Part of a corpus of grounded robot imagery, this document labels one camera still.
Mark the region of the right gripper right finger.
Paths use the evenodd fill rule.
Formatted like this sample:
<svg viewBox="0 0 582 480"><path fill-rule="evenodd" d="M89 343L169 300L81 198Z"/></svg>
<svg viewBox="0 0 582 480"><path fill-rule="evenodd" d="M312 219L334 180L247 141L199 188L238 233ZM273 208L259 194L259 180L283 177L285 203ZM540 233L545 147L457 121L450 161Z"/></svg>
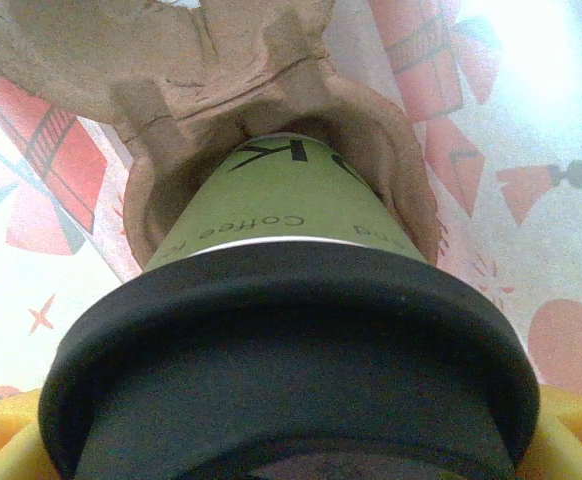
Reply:
<svg viewBox="0 0 582 480"><path fill-rule="evenodd" d="M540 412L519 479L582 479L582 395L540 387Z"/></svg>

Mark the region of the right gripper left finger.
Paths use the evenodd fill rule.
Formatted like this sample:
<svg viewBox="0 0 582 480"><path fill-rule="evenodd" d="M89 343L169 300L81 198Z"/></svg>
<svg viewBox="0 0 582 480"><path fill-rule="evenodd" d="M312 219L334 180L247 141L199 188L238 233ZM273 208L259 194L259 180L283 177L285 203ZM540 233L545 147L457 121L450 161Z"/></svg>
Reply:
<svg viewBox="0 0 582 480"><path fill-rule="evenodd" d="M40 435L40 393L0 387L0 480L60 478Z"/></svg>

